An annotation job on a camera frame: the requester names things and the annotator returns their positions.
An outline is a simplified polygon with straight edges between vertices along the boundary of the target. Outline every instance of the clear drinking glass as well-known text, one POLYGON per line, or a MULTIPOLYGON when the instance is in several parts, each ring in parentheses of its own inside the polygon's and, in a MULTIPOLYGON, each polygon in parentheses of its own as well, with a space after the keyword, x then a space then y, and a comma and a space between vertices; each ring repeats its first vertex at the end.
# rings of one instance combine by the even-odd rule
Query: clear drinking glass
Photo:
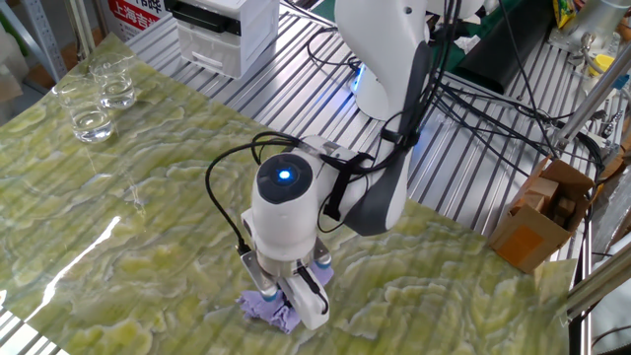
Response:
POLYGON ((55 91, 70 116, 75 137, 83 142, 105 141, 112 132, 111 121, 101 105, 101 90, 94 80, 77 79, 55 91))
POLYGON ((128 108, 136 97, 129 76, 128 59, 120 54, 104 54, 90 63, 90 72, 101 86, 101 104, 108 108, 128 108))

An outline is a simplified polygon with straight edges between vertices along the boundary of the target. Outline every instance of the purple cloth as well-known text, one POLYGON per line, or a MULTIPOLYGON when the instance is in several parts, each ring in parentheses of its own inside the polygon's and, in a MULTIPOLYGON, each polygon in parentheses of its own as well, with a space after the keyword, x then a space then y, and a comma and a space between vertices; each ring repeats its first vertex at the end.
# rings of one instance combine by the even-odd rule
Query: purple cloth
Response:
MULTIPOLYGON (((326 285, 333 277, 331 267, 321 269, 312 263, 310 268, 321 285, 326 285)), ((241 309, 245 311, 244 319, 265 320, 271 325, 279 327, 286 334, 292 332, 300 323, 300 317, 296 310, 285 305, 283 291, 278 291, 276 299, 272 302, 263 300, 258 291, 243 291, 237 303, 241 304, 241 309)))

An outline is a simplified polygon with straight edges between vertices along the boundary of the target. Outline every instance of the marble pattern tablecloth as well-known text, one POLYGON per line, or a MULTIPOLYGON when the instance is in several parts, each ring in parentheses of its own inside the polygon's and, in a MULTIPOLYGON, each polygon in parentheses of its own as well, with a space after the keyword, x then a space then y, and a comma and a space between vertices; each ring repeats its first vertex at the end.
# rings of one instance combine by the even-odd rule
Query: marble pattern tablecloth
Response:
MULTIPOLYGON (((103 52, 132 55, 114 36, 103 52)), ((325 326, 244 320, 235 299, 253 285, 203 175, 264 127, 137 59, 131 73, 138 101, 112 112, 105 143, 76 140, 53 95, 0 129, 3 307, 69 353, 567 353, 573 261, 524 275, 411 201, 386 235, 322 236, 336 271, 325 326)), ((213 173, 236 220, 255 169, 244 152, 213 173)))

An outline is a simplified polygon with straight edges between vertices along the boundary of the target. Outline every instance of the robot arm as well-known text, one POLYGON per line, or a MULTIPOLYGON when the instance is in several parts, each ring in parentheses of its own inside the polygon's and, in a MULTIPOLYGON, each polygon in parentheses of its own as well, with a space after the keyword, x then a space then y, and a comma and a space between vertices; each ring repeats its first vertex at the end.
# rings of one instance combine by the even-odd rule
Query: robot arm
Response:
MULTIPOLYGON (((481 2, 468 4, 479 8, 481 2)), ((442 12, 443 3, 435 4, 442 12)), ((256 174, 251 208, 242 215, 254 248, 242 262, 263 298, 274 299, 280 287, 307 328, 328 320, 328 299, 310 270, 331 262, 317 236, 320 206, 362 236, 386 232, 403 211, 419 99, 431 67, 426 6, 425 0, 336 3, 342 38, 386 90, 391 119, 376 157, 311 136, 265 161, 256 174)))

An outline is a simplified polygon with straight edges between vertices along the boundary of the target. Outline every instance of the cardboard box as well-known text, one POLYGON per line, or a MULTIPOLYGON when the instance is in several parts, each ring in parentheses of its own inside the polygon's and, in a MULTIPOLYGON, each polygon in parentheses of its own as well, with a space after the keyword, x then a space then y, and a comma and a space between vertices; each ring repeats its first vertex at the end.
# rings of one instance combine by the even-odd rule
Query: cardboard box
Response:
POLYGON ((543 211, 543 205, 545 204, 545 197, 540 194, 527 193, 524 197, 511 208, 511 214, 516 215, 522 207, 528 205, 537 212, 543 211))
POLYGON ((547 213, 547 209, 550 206, 550 202, 556 197, 556 192, 559 189, 559 183, 556 181, 552 181, 550 179, 544 177, 535 178, 530 186, 526 194, 535 193, 543 196, 545 199, 545 203, 543 204, 543 213, 547 213))
POLYGON ((167 14, 165 0, 99 0, 111 32, 128 41, 167 14))
POLYGON ((566 228, 524 205, 515 215, 507 212, 489 240, 491 249, 525 273, 532 273, 541 262, 563 247, 576 232, 592 203, 585 197, 586 192, 594 187, 589 177, 560 160, 544 169, 547 162, 548 159, 544 159, 535 167, 510 206, 515 206, 539 177, 556 181, 559 183, 557 194, 576 203, 575 213, 565 222, 566 228))
POLYGON ((563 217, 568 218, 574 214, 574 209, 576 208, 576 203, 569 198, 561 197, 556 204, 556 208, 554 209, 554 213, 563 217))

